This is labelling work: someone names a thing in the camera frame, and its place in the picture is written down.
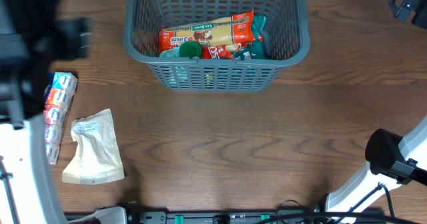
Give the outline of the Kleenex tissue multipack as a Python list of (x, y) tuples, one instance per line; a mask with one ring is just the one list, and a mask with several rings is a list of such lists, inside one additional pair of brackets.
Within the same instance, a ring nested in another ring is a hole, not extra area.
[(69, 72), (49, 73), (44, 92), (44, 143), (47, 162), (55, 165), (59, 156), (63, 126), (77, 87), (77, 77)]

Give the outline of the light teal snack packet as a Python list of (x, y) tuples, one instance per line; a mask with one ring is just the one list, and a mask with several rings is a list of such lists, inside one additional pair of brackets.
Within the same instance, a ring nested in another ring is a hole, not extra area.
[(165, 51), (162, 51), (159, 56), (160, 57), (179, 57), (179, 50), (180, 47), (175, 47), (173, 49), (168, 49)]

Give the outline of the beige paper pouch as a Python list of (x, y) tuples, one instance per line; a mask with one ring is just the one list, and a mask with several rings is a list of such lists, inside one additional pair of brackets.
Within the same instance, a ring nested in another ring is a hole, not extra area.
[(63, 170), (64, 183), (98, 185), (125, 177), (110, 109), (74, 120), (71, 137), (77, 148)]

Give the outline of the green lid glass jar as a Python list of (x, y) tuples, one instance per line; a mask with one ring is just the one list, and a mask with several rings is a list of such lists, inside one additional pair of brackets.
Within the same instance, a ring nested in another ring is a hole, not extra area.
[(197, 41), (186, 41), (179, 47), (179, 57), (202, 58), (202, 46)]

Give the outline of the green Nescafe coffee bag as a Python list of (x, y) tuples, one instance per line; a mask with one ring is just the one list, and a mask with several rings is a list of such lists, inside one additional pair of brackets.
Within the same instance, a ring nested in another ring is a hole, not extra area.
[(251, 31), (255, 37), (254, 41), (217, 47), (203, 47), (202, 57), (204, 59), (267, 59), (261, 35), (267, 20), (264, 15), (254, 15), (251, 25)]

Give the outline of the orange San Remo spaghetti pack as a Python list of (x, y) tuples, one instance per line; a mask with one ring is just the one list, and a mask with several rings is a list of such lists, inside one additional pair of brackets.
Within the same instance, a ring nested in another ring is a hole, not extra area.
[(202, 47), (255, 41), (253, 20), (254, 11), (249, 11), (213, 21), (163, 28), (159, 33), (159, 52), (179, 47), (188, 41), (198, 42)]

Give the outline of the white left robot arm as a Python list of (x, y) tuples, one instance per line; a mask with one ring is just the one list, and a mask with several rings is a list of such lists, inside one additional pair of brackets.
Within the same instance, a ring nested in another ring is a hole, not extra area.
[(87, 21), (59, 21), (59, 0), (1, 0), (1, 222), (126, 223), (123, 207), (61, 209), (44, 144), (44, 92), (56, 60), (87, 55)]

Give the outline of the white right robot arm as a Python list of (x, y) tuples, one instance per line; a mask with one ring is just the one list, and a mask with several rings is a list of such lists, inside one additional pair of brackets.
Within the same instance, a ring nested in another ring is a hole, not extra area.
[(399, 222), (391, 190), (412, 181), (426, 184), (426, 119), (405, 136), (377, 129), (368, 140), (365, 159), (358, 172), (320, 205), (326, 223)]

